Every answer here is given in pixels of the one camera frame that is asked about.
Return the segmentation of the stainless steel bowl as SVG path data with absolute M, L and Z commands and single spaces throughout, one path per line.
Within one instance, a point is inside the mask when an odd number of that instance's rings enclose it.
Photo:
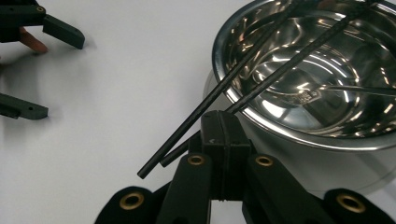
M 381 0 L 313 46 L 362 2 L 255 0 L 222 25 L 213 46 L 208 89 L 243 66 L 218 109 L 310 49 L 238 118 L 258 150 L 281 160 L 317 195 L 396 185 L 396 0 Z

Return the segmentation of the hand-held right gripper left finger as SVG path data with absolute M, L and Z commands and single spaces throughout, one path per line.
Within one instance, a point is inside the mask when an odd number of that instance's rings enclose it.
M 211 195 L 214 200 L 222 200 L 225 137 L 219 111 L 202 116 L 201 130 L 189 141 L 189 147 L 189 152 L 205 154 L 212 160 Z

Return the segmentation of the black chopstick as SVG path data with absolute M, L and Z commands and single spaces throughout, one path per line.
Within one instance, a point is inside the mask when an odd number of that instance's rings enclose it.
M 314 41 L 309 43 L 306 47 L 303 47 L 295 56 L 292 56 L 284 65 L 281 65 L 274 73 L 272 73 L 269 77 L 267 77 L 264 81 L 258 84 L 252 91 L 248 94 L 244 95 L 240 100 L 236 103 L 232 104 L 230 107 L 226 109 L 229 113 L 235 113 L 248 103 L 248 101 L 252 100 L 259 93 L 262 93 L 264 90 L 268 89 L 269 86 L 278 80 L 282 75 L 285 75 L 289 70 L 291 70 L 294 66 L 300 63 L 304 58 L 306 58 L 312 51 L 322 46 L 325 42 L 330 40 L 332 37 L 340 33 L 344 30 L 348 24 L 357 19 L 364 11 L 366 11 L 370 6 L 377 4 L 380 0 L 364 0 L 355 8 L 352 8 L 346 16 L 338 21 L 335 25 L 333 25 L 326 32 L 321 34 Z M 206 98 L 197 106 L 196 109 L 186 118 L 186 120 L 177 128 L 177 130 L 169 137 L 169 139 L 163 144 L 163 146 L 158 150 L 160 156 L 155 160 L 155 164 L 160 163 L 161 165 L 166 166 L 167 164 L 174 161 L 178 158 L 182 152 L 180 151 L 181 147 L 184 144 L 181 144 L 179 147 L 171 151 L 172 147 L 179 141 L 179 139 L 186 133 L 186 131 L 195 123 L 198 118 L 200 118 L 205 111 L 214 103 L 214 101 L 227 89 L 230 88 L 232 81 L 236 78 L 238 73 L 242 70 L 242 68 L 251 61 L 259 52 L 259 49 L 262 45 L 269 39 L 270 35 L 279 28 L 286 19 L 290 16 L 290 14 L 297 8 L 297 6 L 303 3 L 302 0 L 294 0 L 290 3 L 284 12 L 280 14 L 280 18 L 276 19 L 276 21 L 270 26 L 269 31 L 264 33 L 259 40 L 253 45 L 253 47 L 247 52 L 247 54 L 242 58 L 242 60 L 237 63 L 228 73 L 227 76 L 219 82 L 219 84 L 211 91 Z
M 147 163 L 137 172 L 137 175 L 144 179 L 155 166 L 164 158 L 164 156 L 172 149 L 172 147 L 180 140 L 180 138 L 191 128 L 191 126 L 200 118 L 205 111 L 215 102 L 215 100 L 231 86 L 231 83 L 242 70 L 242 68 L 252 60 L 258 53 L 262 45 L 268 38 L 276 31 L 290 15 L 303 4 L 304 0 L 291 0 L 290 4 L 279 15 L 278 19 L 271 25 L 269 31 L 263 34 L 253 47 L 247 52 L 244 58 L 237 63 L 227 74 L 227 76 L 206 96 L 206 98 L 198 104 L 198 106 L 191 112 L 191 114 L 181 123 L 181 125 L 170 135 L 170 137 L 163 143 L 163 145 L 155 152 L 155 154 L 147 161 Z M 231 106 L 231 110 L 239 109 L 242 104 L 245 104 L 253 96 L 261 93 L 265 88 L 268 88 L 273 82 L 284 75 L 288 70 L 295 66 L 302 59 L 302 53 L 298 53 L 290 60 L 280 66 L 273 74 L 265 79 L 255 90 L 242 97 Z

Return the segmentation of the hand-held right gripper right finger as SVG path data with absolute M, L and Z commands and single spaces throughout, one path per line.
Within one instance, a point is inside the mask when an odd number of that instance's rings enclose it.
M 224 168 L 221 198 L 241 200 L 245 187 L 247 159 L 251 154 L 251 144 L 237 116 L 221 114 L 225 136 Z

